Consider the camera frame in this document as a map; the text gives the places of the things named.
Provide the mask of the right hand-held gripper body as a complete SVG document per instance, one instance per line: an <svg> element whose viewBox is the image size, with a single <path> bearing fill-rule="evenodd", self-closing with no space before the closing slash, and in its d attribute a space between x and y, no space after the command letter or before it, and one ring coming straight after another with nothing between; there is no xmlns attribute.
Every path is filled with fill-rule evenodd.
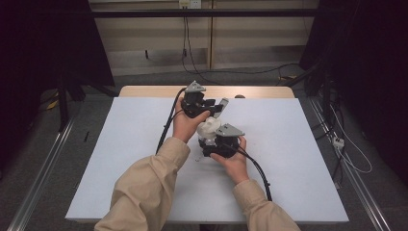
<svg viewBox="0 0 408 231"><path fill-rule="evenodd" d="M226 123L216 129L215 146L211 153L216 153L224 158L231 158L236 154L239 148L239 137L244 132L235 126Z"/></svg>

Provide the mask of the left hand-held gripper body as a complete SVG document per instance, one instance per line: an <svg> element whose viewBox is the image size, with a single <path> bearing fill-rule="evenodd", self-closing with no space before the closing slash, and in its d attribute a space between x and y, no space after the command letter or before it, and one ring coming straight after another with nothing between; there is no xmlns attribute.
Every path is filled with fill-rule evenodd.
<svg viewBox="0 0 408 231"><path fill-rule="evenodd" d="M185 94L181 106L188 117L194 118L199 116L202 112L209 108L204 105L205 90L206 89L196 81L193 81L184 90Z"/></svg>

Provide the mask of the clear jar with white lid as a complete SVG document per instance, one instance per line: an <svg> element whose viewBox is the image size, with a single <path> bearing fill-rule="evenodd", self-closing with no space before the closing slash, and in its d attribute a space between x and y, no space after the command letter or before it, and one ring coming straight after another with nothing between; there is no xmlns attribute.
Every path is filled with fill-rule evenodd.
<svg viewBox="0 0 408 231"><path fill-rule="evenodd" d="M220 126L221 120L212 116L209 116L204 122L201 122L198 125L196 133L198 134L199 145L202 148L205 146L214 146L216 144L216 129Z"/></svg>

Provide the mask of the person's right hand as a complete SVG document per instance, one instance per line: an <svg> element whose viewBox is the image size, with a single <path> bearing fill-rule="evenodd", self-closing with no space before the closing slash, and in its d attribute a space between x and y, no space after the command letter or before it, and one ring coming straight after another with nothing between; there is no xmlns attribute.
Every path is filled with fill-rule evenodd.
<svg viewBox="0 0 408 231"><path fill-rule="evenodd" d="M226 173L236 185L249 179L246 158L242 153L237 152L230 158L224 158L216 153L211 153L210 157L225 168Z"/></svg>

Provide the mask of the person's left hand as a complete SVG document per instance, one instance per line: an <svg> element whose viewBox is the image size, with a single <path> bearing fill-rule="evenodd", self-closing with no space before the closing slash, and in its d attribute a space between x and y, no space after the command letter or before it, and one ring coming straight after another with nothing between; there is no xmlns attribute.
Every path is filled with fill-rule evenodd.
<svg viewBox="0 0 408 231"><path fill-rule="evenodd" d="M209 111L205 111L200 115L190 118L185 115L183 109L178 107L176 109L176 115L173 119L173 132L172 137L177 138L184 143L187 143L192 135L195 133L198 125L204 122L210 115Z"/></svg>

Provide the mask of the wooden table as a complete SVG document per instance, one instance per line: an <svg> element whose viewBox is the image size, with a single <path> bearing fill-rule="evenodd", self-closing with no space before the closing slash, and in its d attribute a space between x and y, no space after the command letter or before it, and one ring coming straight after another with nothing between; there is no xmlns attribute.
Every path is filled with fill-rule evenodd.
<svg viewBox="0 0 408 231"><path fill-rule="evenodd" d="M120 97L174 97L182 86L125 86ZM209 86L204 92L211 98L294 98L288 87L253 87L253 86Z"/></svg>

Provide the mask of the white table cover board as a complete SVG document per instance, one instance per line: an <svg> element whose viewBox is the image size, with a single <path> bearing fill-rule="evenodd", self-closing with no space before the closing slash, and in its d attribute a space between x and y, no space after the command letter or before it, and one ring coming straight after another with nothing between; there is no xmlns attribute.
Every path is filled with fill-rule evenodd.
<svg viewBox="0 0 408 231"><path fill-rule="evenodd" d="M109 111L67 218L95 222L110 209L115 181L135 161L156 151L170 98L118 97ZM221 121L244 131L248 173L270 183L271 196L298 223L346 222L340 200L299 101L230 99ZM243 223L224 168L203 156L198 138L178 172L171 223Z"/></svg>

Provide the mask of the black horizontal bar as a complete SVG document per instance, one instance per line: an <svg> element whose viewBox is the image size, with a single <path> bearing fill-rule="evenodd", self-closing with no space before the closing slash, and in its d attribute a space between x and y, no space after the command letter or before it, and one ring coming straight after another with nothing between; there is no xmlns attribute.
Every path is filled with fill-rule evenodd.
<svg viewBox="0 0 408 231"><path fill-rule="evenodd" d="M278 10L98 10L91 13L98 18L114 17L303 17L324 14L315 9L278 9Z"/></svg>

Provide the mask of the black metal stand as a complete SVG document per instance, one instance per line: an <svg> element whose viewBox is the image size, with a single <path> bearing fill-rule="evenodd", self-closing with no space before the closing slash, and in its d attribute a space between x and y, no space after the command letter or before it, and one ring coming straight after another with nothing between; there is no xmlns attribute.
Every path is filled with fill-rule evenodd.
<svg viewBox="0 0 408 231"><path fill-rule="evenodd" d="M60 106L59 131L62 132L69 120L68 107L67 107L67 101L66 101L66 87L65 87L63 75L61 75L58 80L58 96L59 96L59 106Z"/></svg>

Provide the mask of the black curtain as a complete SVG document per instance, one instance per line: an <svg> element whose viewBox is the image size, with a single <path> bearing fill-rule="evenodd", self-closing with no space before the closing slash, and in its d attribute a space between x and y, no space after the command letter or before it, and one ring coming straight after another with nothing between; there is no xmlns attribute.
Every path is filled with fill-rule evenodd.
<svg viewBox="0 0 408 231"><path fill-rule="evenodd" d="M22 144L46 90L112 86L89 0L0 0L0 167Z"/></svg>
<svg viewBox="0 0 408 231"><path fill-rule="evenodd" d="M408 186L408 0L319 0L351 23L332 78L383 161Z"/></svg>

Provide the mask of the white wall socket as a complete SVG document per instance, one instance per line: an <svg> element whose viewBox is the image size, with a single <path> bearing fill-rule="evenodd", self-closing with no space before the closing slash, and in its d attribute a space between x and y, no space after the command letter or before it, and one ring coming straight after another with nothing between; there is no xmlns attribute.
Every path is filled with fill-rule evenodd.
<svg viewBox="0 0 408 231"><path fill-rule="evenodd" d="M198 10L202 8L201 0L179 0L180 9Z"/></svg>

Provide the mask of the metal floor rail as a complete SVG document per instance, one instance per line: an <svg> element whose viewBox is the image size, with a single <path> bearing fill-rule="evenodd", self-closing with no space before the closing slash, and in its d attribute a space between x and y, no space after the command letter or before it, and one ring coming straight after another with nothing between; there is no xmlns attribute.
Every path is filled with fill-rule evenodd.
<svg viewBox="0 0 408 231"><path fill-rule="evenodd" d="M35 178L34 183L17 209L7 231L25 231L28 221L30 220L31 215L38 204L39 198L44 190L48 178L50 177L53 168L57 163L62 150L64 149L64 145L71 133L74 122L75 118L73 117L67 122L63 130L58 133L44 163L41 166L41 169Z"/></svg>
<svg viewBox="0 0 408 231"><path fill-rule="evenodd" d="M362 206L364 207L371 223L374 226L374 229L376 231L392 231L391 226L384 216L384 213L381 211L378 203L361 176L362 173L366 174L372 172L372 163L370 162L369 158L344 130L344 126L342 125L339 116L336 114L332 106L329 106L328 113L334 117L334 124L339 127L339 132L329 128L328 122L323 117L323 106L317 99L310 99L309 103L320 122L321 128L326 133L326 137L334 148L336 156L341 160L344 174L347 176L359 200L361 201ZM364 157L370 167L368 170L358 168L352 162L345 149L335 144L335 140L338 141L341 137L344 137L347 143L354 146L356 150Z"/></svg>

